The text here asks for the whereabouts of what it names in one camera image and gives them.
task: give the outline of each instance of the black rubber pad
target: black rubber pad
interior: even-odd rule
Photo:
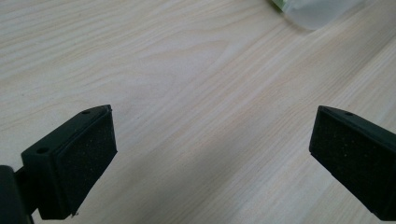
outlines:
[[[78,113],[26,149],[21,156],[37,185],[41,217],[75,215],[116,153],[110,105]]]
[[[320,106],[309,150],[382,220],[396,220],[396,135],[352,113]]]

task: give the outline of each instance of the wooden table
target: wooden table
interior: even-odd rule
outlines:
[[[319,105],[396,133],[395,12],[307,32],[265,0],[2,1],[0,162],[110,104],[119,153],[36,223],[379,223],[308,145]]]

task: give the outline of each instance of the screw hole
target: screw hole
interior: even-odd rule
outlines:
[[[37,150],[37,153],[38,153],[38,154],[44,154],[44,153],[48,152],[49,150],[50,150],[50,149],[47,148],[47,147],[41,147],[41,148],[39,148],[39,149]]]

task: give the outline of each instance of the translucent plastic object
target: translucent plastic object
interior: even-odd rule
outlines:
[[[317,30],[364,0],[273,0],[292,22]]]

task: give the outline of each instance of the tabletop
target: tabletop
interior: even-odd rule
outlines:
[[[0,164],[111,105],[119,153],[35,223],[380,223],[308,147],[319,105],[396,133],[395,11],[311,32],[267,0],[1,1]]]

